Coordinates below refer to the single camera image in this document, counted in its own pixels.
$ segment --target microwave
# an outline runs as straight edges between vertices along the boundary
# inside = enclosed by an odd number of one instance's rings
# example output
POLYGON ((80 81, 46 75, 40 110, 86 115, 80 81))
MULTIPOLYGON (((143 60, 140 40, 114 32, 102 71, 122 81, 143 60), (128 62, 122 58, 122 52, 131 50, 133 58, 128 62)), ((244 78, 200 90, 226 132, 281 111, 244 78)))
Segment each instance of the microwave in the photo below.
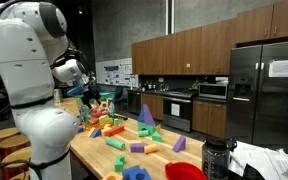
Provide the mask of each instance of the microwave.
POLYGON ((226 98, 227 98, 227 84, 201 83, 199 85, 199 97, 226 100, 226 98))

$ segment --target red block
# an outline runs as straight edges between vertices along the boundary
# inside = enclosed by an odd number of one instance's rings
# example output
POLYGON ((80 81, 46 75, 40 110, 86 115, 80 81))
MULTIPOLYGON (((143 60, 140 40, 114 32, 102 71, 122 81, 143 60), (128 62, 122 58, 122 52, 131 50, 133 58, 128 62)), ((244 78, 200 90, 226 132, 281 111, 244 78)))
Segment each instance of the red block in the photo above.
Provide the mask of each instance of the red block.
POLYGON ((124 131, 124 126, 118 126, 118 127, 115 127, 115 128, 112 128, 112 129, 106 131, 105 136, 110 137, 110 136, 113 136, 113 135, 120 133, 122 131, 124 131))

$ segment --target block tower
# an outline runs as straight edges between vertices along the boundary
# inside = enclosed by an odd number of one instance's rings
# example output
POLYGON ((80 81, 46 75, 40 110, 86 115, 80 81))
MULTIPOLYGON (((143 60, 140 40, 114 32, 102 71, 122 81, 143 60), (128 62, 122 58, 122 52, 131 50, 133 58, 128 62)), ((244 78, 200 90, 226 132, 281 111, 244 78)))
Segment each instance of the block tower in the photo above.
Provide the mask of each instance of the block tower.
POLYGON ((155 122, 146 104, 142 106, 140 115, 137 119, 137 131, 140 132, 145 130, 148 131, 148 135, 153 135, 155 132, 155 122))

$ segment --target black container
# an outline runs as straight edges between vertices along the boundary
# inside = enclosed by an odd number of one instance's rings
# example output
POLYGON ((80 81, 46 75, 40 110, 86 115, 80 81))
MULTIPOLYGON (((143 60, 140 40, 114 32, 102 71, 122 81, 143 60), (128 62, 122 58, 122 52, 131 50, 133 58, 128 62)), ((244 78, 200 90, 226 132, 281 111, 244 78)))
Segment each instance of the black container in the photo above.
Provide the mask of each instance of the black container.
POLYGON ((208 137, 202 147, 202 170, 208 180, 228 179, 230 150, 233 151, 237 143, 233 139, 225 140, 208 137))

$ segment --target bulletin board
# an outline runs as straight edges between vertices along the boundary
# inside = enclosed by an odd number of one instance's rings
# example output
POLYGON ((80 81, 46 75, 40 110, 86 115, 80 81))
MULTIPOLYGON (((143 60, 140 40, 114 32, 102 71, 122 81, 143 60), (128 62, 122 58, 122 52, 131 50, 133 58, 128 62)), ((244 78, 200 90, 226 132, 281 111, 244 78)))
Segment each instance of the bulletin board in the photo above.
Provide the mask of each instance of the bulletin board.
POLYGON ((99 84, 138 87, 138 75, 132 74, 132 58, 97 62, 96 82, 99 84))

